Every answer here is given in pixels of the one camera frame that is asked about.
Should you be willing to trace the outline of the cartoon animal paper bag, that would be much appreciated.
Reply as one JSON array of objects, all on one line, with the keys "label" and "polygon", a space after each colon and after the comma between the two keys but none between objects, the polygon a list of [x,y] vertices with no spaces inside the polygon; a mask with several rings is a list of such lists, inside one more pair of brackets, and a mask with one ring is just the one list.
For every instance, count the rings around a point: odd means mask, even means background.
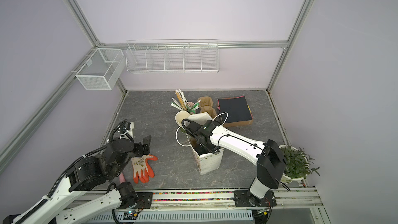
[{"label": "cartoon animal paper bag", "polygon": [[[204,124],[207,120],[213,120],[211,116],[208,113],[199,113],[199,114],[190,115],[186,111],[178,112],[175,115],[175,121],[179,126],[179,129],[176,131],[176,141],[179,145],[183,147],[191,148],[200,175],[204,175],[211,171],[219,169],[223,158],[224,149],[223,148],[219,149],[219,152],[217,154],[213,154],[210,151],[206,150],[198,143],[196,139],[194,139],[184,130],[184,128],[182,127],[182,121],[184,119],[192,120],[198,124]],[[182,144],[178,140],[178,132],[186,133],[187,141],[189,142],[189,144]]]}]

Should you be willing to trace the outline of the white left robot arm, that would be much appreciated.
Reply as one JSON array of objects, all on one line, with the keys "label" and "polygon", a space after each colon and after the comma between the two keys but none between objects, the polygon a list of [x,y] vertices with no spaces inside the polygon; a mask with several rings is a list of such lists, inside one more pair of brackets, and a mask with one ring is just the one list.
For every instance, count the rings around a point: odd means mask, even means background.
[{"label": "white left robot arm", "polygon": [[[105,145],[83,154],[57,178],[51,190],[30,209],[9,215],[5,224],[80,224],[105,211],[144,209],[149,202],[141,198],[130,182],[114,183],[133,158],[150,153],[151,136],[134,142],[127,120],[110,132]],[[68,208],[76,199],[108,181],[107,192],[78,207]]]}]

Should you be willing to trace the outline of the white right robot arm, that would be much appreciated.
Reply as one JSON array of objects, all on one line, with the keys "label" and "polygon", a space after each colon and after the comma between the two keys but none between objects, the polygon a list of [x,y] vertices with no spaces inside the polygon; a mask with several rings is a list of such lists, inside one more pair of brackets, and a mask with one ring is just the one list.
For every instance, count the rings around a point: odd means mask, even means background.
[{"label": "white right robot arm", "polygon": [[278,189],[282,183],[287,161],[275,141],[261,142],[241,136],[213,120],[199,124],[183,119],[181,124],[186,133],[206,152],[216,155],[221,148],[225,148],[256,166],[257,176],[249,189],[234,191],[237,207],[276,205],[272,191]]}]

